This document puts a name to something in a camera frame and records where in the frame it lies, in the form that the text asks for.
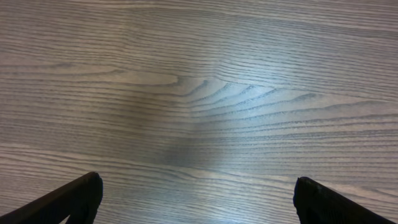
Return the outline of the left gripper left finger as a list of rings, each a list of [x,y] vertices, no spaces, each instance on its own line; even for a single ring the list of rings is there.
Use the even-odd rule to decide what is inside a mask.
[[[68,184],[1,216],[1,224],[93,224],[103,198],[103,180],[89,172]]]

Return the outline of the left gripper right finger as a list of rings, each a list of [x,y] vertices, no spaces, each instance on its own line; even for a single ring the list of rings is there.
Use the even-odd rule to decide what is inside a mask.
[[[308,177],[297,179],[293,203],[301,224],[394,224]]]

